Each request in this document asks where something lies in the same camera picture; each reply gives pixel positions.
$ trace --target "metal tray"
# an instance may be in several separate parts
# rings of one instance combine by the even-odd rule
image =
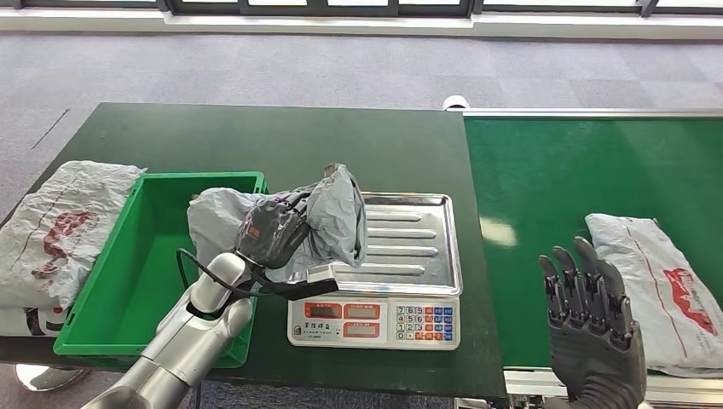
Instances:
[[[368,295],[458,296],[460,256],[452,199],[443,194],[364,193],[369,232],[359,268],[330,267],[339,291]]]

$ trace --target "plastic bag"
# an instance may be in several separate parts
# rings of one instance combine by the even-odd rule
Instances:
[[[585,218],[601,259],[620,270],[648,368],[723,376],[723,313],[673,241],[651,219]]]
[[[0,307],[69,307],[143,170],[71,161],[0,228]]]
[[[276,282],[286,281],[295,272],[331,260],[359,267],[367,254],[367,217],[354,176],[341,164],[329,177],[299,189],[311,191],[307,202],[311,233],[289,263],[267,270],[267,277]],[[208,265],[215,256],[233,251],[246,213],[260,199],[281,194],[239,193],[215,187],[192,200],[187,213],[188,229],[199,261]]]

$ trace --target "green table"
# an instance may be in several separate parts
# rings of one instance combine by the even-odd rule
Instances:
[[[347,164],[364,190],[446,193],[454,202],[463,272],[460,346],[453,352],[316,349],[286,339],[286,302],[259,300],[246,364],[213,377],[499,399],[506,394],[459,114],[351,109],[100,104],[31,190],[73,159],[149,172],[260,170],[269,189]],[[82,363],[52,355],[53,340],[0,338],[0,360]]]
[[[33,189],[62,162],[89,158],[158,172],[261,170],[273,191],[316,180],[338,161],[366,190],[447,193],[465,287],[458,350],[294,348],[286,304],[264,299],[246,365],[212,375],[496,398],[502,366],[548,366],[536,258],[587,235],[588,213],[655,217],[723,300],[721,118],[496,112],[463,122],[451,112],[102,104]],[[0,337],[0,360],[80,365],[52,355],[51,344]]]
[[[721,112],[465,117],[504,366],[549,366],[537,256],[599,212],[656,218],[723,302]]]

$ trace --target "green bin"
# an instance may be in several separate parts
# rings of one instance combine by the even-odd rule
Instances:
[[[211,187],[266,193],[260,172],[149,174],[136,181],[55,340],[56,354],[107,369],[125,369],[136,361],[184,291],[176,249],[194,252],[188,202]],[[194,282],[190,275],[198,269],[189,260],[184,267]],[[252,327],[253,316],[214,367],[246,362]]]

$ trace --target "digital scale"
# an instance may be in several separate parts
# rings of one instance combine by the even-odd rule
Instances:
[[[451,198],[363,197],[365,262],[359,268],[333,262],[312,269],[332,270],[339,290],[289,302],[289,341],[304,347],[456,349],[462,278]]]

